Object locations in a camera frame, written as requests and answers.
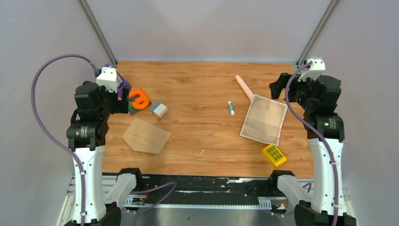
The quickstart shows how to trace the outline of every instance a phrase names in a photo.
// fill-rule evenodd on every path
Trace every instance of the glue stick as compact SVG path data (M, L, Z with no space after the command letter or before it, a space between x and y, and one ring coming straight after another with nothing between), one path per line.
M229 104L230 114L231 114L232 116L235 116L236 113L234 112L233 104L231 103L231 101L229 101L229 102L227 102L227 103Z

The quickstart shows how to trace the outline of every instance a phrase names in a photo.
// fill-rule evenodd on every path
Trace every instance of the yellow sponge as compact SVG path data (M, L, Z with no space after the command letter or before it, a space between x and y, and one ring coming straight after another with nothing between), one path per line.
M262 154L273 165L274 168L281 166L287 158L276 145L268 145L262 150Z

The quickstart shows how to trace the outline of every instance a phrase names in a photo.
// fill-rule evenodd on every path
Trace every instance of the wooden table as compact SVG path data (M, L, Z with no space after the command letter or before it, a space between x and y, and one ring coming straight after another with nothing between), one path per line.
M139 167L143 173L270 175L273 167L261 154L266 145L239 135L250 101L234 76L239 74L255 94L270 98L269 83L276 81L281 72L292 73L292 65L122 61L117 69L133 89L142 88L153 103L161 101L168 111L160 119L149 108L133 116L112 115L103 171ZM234 105L235 116L230 115L228 101ZM298 104L292 105L303 114ZM135 152L122 139L134 118L171 132L160 154ZM279 148L288 159L279 169L291 170L299 178L313 177L305 129L289 111Z

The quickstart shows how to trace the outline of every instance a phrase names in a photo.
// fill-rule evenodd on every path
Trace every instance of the white wall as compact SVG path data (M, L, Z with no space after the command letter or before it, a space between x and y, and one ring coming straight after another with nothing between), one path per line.
M341 1L310 56L342 80L343 180L360 226L398 225L399 1Z
M76 0L8 0L0 8L0 221L51 226L73 174L72 161L34 119L32 79L44 62L60 54L83 54L98 67L107 57ZM92 74L85 61L65 59L39 78L39 115L64 144L76 107L74 90Z
M295 62L329 0L88 0L118 60Z

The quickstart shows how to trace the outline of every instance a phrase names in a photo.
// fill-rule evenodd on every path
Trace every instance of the white cable tie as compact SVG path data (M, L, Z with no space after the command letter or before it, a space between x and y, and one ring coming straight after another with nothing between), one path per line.
M342 208L342 205L340 205L340 204L338 204L338 205L333 204L333 207L334 207L334 208L341 209L341 208Z

